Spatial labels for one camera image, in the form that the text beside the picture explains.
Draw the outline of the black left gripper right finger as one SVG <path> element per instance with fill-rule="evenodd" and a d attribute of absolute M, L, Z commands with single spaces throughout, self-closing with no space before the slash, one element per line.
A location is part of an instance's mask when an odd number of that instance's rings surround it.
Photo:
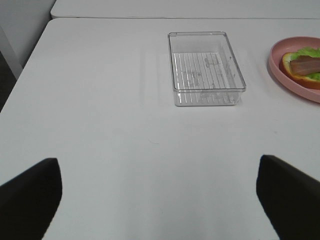
<path fill-rule="evenodd" d="M 281 240 L 320 238 L 320 182 L 274 155 L 260 158 L 256 194 Z"/>

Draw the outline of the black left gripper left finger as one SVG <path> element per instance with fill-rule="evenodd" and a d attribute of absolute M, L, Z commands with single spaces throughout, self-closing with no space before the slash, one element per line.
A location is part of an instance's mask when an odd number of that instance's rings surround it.
<path fill-rule="evenodd" d="M 62 198 L 61 170 L 46 158 L 0 187 L 0 238 L 41 240 Z"/>

